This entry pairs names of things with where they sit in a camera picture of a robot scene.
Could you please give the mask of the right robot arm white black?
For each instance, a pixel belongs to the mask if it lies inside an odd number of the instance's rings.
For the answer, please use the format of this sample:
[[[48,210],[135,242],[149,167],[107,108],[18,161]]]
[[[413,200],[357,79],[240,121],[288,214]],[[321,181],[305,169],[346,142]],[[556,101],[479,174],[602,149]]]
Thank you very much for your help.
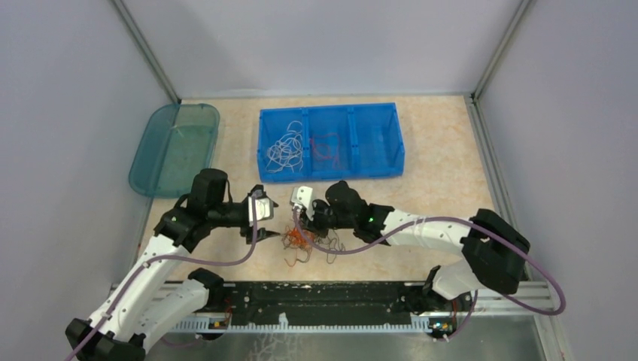
[[[331,185],[323,199],[311,187],[294,187],[290,204],[295,225],[316,236],[347,229],[364,242],[364,250],[383,244],[458,256],[457,262],[438,265],[428,274],[424,301],[433,310],[474,290],[514,295],[524,276],[530,242],[489,209],[480,208],[469,218],[427,217],[368,203],[344,180]]]

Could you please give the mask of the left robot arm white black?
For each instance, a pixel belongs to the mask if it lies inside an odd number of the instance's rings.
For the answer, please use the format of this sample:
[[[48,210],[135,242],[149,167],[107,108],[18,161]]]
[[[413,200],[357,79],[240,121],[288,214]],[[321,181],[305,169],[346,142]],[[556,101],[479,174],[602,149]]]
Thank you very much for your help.
[[[222,277],[208,266],[230,267],[249,260],[257,243],[276,236],[259,226],[278,204],[255,185],[234,202],[225,171],[205,168],[190,191],[165,212],[142,255],[116,290],[88,318],[74,318],[65,335],[68,360],[143,360],[187,315],[216,311],[225,300]],[[217,228],[237,229],[250,248],[235,261],[194,259],[198,244]]]

